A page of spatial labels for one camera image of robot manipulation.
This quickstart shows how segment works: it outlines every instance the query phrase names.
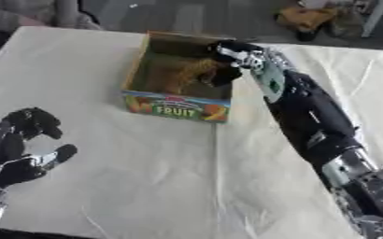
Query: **fruit box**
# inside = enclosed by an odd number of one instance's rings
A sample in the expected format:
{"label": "fruit box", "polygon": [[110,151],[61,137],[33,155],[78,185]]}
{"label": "fruit box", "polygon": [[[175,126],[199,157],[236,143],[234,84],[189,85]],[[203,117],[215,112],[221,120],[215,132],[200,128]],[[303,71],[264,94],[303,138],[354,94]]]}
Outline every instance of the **fruit box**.
{"label": "fruit box", "polygon": [[190,63],[207,58],[207,44],[219,38],[149,33],[128,78],[121,86],[127,108],[133,113],[175,119],[226,122],[232,85],[212,88],[197,80],[181,95],[167,93],[173,80]]}

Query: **white paper sheet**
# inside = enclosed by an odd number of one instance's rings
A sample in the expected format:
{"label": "white paper sheet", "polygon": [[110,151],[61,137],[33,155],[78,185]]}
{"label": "white paper sheet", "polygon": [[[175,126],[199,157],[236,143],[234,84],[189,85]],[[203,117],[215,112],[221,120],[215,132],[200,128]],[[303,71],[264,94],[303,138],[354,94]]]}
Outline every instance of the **white paper sheet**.
{"label": "white paper sheet", "polygon": [[[79,154],[10,188],[2,227],[95,238],[358,238],[288,144],[249,75],[225,125],[131,114],[119,84],[143,36],[22,28],[0,52],[0,119],[39,106]],[[383,51],[272,46],[361,125],[383,163]]]}

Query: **gray floor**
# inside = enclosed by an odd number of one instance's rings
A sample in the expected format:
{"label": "gray floor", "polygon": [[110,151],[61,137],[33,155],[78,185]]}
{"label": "gray floor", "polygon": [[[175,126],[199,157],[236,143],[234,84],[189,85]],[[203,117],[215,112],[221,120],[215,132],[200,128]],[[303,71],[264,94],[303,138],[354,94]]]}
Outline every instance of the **gray floor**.
{"label": "gray floor", "polygon": [[[296,0],[84,0],[84,7],[109,30],[148,30],[255,38],[300,44],[278,26],[273,14]],[[383,21],[367,39],[339,39],[322,33],[311,45],[383,49]]]}

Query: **robotic hand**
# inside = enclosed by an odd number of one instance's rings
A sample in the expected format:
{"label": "robotic hand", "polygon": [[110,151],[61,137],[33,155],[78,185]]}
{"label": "robotic hand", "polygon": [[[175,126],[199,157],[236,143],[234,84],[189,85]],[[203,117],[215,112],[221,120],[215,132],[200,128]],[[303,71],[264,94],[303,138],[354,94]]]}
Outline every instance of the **robotic hand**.
{"label": "robotic hand", "polygon": [[338,103],[280,52],[233,40],[211,44],[208,51],[215,61],[231,64],[209,85],[229,84],[241,76],[239,68],[249,69],[280,129],[353,228],[364,238],[383,239],[383,168],[368,158]]}
{"label": "robotic hand", "polygon": [[62,136],[61,122],[39,108],[10,113],[0,122],[0,218],[7,207],[5,188],[44,176],[56,165],[77,153],[73,145],[57,148],[48,155],[24,154],[24,142],[41,134],[53,139]]}

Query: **humanoid robot hand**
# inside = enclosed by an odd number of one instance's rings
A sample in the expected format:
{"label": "humanoid robot hand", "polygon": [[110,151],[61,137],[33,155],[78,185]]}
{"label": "humanoid robot hand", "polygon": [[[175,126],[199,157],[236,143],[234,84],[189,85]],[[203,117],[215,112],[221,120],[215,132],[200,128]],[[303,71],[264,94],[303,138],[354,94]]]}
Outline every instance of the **humanoid robot hand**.
{"label": "humanoid robot hand", "polygon": [[64,145],[47,155],[25,154],[24,143],[41,134],[59,139],[61,122],[40,108],[25,108],[8,114],[0,122],[0,188],[44,176],[66,162],[77,148]]}

